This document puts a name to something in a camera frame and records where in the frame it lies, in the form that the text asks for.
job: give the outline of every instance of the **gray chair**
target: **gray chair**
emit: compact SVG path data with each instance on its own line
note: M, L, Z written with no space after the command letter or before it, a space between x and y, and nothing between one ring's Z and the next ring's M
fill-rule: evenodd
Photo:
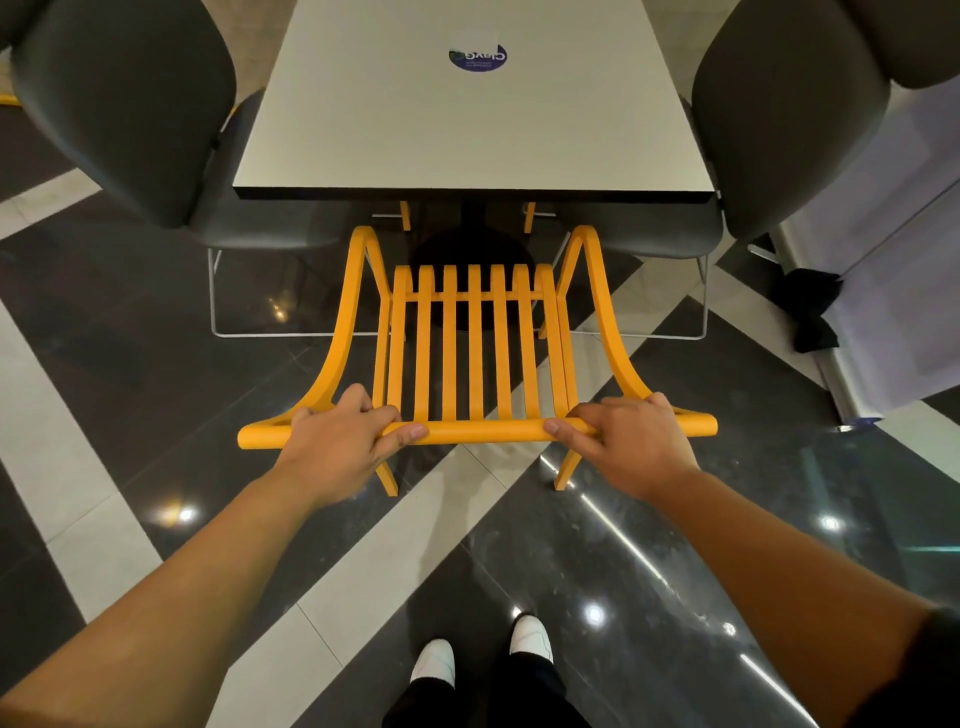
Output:
M39 129L146 220L187 227L207 246L214 334L331 335L216 328L223 251L341 244L372 205L237 196L233 176L263 92L230 114L233 63L201 0L4 0L5 44L13 46L17 96Z
M557 205L569 228L596 227L605 248L697 258L701 333L623 335L706 337L708 256L723 218L734 237L755 238L800 209L872 136L889 96L888 76L839 0L740 0L697 70L687 107L719 202Z
M960 75L957 0L842 0L880 63L904 88L927 88Z

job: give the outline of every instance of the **right hand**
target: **right hand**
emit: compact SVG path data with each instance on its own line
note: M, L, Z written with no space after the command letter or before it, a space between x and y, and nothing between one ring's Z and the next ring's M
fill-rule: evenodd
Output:
M547 420L543 428L593 463L614 488L633 497L656 500L700 471L673 407L660 392L646 400L607 397L599 404L578 404L569 417L599 430L598 437L563 420Z

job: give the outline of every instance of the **glossy floor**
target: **glossy floor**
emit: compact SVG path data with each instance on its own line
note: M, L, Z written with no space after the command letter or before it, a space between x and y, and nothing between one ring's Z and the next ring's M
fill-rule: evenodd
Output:
M61 179L56 154L27 143L45 161L6 181L14 194ZM236 430L295 401L327 346L213 337L202 248L73 177L53 188L72 197L0 203L0 223L17 231L0 239L0 405L16 413L0 426L0 690L270 466L272 453L236 448ZM522 223L516 206L493 215ZM379 225L388 263L404 260L416 236ZM538 220L535 258L551 260L562 233ZM880 428L837 430L816 367L790 350L766 298L777 267L730 245L707 340L628 340L637 369L677 404L717 415L720 434L695 443L706 469L868 568L960 606L957 483ZM328 327L342 264L337 251L226 254L222 330ZM696 330L695 267L616 254L607 265L625 330ZM575 328L595 326L584 275ZM373 304L364 299L361 327ZM615 394L599 341L574 345L582 398ZM358 339L345 382L371 374L372 342ZM952 391L923 407L960 444L956 403ZM562 456L408 449L395 463L400 498L373 482L317 514L264 594L211 725L376 724L437 635L454 644L481 724L517 610L544 620L570 699L596 726L807 724L685 539L588 465L554 493Z

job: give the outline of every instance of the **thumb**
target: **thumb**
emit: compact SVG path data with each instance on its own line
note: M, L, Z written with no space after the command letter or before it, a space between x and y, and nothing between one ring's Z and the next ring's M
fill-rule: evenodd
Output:
M382 463L391 455L396 455L408 445L413 445L427 435L427 427L422 423L411 423L398 427L389 435L384 435L373 444L373 459Z
M547 420L543 423L543 429L548 435L557 438L558 442L583 455L591 462L594 462L603 454L603 446L600 443L563 420Z

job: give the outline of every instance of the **chair slat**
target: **chair slat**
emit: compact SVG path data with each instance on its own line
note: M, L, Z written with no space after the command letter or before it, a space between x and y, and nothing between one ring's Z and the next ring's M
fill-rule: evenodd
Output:
M493 348L496 353L496 410L501 420L514 418L510 401L510 341L507 338L507 281L502 265L490 269L493 293Z
M457 266L444 267L443 419L457 419Z
M387 404L400 408L403 394L403 343L407 324L407 295L413 290L410 266L398 265L394 272L394 310L390 323L390 372L387 379Z
M570 341L570 319L566 312L566 294L557 297L557 319L560 324L560 348L564 353L566 405L573 409L580 398L577 396L577 374L573 367L573 343Z
M525 265L514 266L514 290L520 312L520 357L523 363L523 400L527 419L540 418L540 391L537 385L537 351L534 348L534 317L530 303L530 272Z
M430 307L433 303L433 266L420 266L417 292L417 369L414 373L414 422L430 419Z
M483 319L480 310L480 266L467 268L468 338L470 342L470 418L483 420Z
M543 327L546 331L547 356L550 359L550 383L553 388L555 417L569 411L564 381L564 350L560 342L560 321L557 317L557 296L553 288L553 268L548 263L537 266L537 278L543 290Z

